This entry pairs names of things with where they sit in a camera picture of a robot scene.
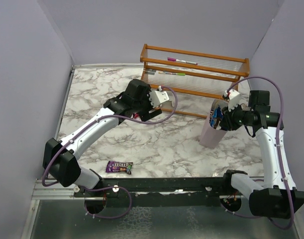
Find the blue Burts chips bag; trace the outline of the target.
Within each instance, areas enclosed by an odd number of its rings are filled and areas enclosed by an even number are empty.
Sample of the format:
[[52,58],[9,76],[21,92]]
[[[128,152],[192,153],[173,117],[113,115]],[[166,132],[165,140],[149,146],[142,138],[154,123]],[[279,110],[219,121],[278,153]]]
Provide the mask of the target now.
[[215,113],[216,113],[215,118],[216,118],[217,116],[223,116],[222,109],[221,109],[221,107],[220,107],[219,105],[217,106],[217,108],[216,108],[216,110],[215,110]]

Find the brown chocolate bar wrapper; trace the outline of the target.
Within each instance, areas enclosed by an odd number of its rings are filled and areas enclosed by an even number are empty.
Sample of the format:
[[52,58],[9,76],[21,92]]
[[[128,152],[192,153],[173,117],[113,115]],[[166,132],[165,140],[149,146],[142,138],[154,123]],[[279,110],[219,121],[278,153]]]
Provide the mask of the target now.
[[223,116],[217,116],[215,118],[215,124],[214,124],[215,129],[220,129],[220,123],[221,123],[222,119],[223,119]]

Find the white paper bag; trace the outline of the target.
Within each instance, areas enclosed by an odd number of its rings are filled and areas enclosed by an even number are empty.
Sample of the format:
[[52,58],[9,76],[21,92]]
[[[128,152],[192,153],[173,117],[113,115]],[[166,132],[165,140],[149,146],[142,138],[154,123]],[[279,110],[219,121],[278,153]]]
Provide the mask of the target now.
[[224,100],[215,99],[213,101],[210,112],[203,125],[201,136],[199,138],[199,144],[208,148],[215,148],[227,133],[227,131],[223,130],[221,127],[220,129],[214,129],[210,126],[210,117],[218,105],[221,107],[221,109],[223,109],[228,104]]

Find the blue M&M's packet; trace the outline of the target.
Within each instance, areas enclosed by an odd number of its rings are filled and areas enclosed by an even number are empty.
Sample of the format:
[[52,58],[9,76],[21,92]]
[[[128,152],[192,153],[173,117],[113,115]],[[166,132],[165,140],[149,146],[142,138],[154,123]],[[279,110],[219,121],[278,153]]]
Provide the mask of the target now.
[[216,116],[216,113],[215,113],[215,110],[213,111],[213,113],[212,113],[212,115],[211,115],[211,117],[210,117],[210,126],[212,127],[212,128],[214,128],[214,124],[215,124],[215,116]]

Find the purple M&M's packet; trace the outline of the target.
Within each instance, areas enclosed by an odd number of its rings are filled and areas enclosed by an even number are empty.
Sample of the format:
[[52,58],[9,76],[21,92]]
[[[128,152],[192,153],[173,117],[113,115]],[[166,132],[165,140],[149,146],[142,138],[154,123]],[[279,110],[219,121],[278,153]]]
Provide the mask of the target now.
[[119,173],[125,172],[129,175],[132,174],[132,162],[118,162],[118,161],[109,161],[106,166],[106,173]]

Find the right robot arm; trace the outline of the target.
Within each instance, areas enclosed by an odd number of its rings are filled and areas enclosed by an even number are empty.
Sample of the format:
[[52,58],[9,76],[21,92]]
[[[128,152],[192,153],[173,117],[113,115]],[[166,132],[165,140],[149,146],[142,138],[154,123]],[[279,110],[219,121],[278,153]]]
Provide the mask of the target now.
[[283,122],[279,113],[271,112],[268,91],[250,91],[249,110],[242,109],[240,93],[225,92],[220,126],[228,131],[241,126],[252,127],[263,160],[264,183],[259,185],[245,172],[233,171],[221,183],[222,191],[232,195],[240,192],[249,201],[254,216],[290,219],[304,204],[304,192],[297,190],[292,179],[284,149]]

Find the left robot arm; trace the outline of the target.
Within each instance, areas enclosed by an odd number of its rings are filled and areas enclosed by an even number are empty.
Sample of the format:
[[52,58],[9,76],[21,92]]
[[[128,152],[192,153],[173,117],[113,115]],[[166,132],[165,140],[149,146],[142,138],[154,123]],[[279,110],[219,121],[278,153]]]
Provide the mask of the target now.
[[[45,179],[51,175],[63,187],[75,184],[84,187],[93,197],[100,195],[102,178],[93,170],[79,165],[82,154],[101,136],[125,120],[153,124],[151,119],[162,113],[159,107],[168,101],[169,96],[163,86],[152,90],[149,84],[132,79],[123,92],[108,99],[79,129],[60,140],[51,138],[47,141],[42,164],[43,186],[48,186]],[[135,114],[138,114],[139,120],[133,118]]]

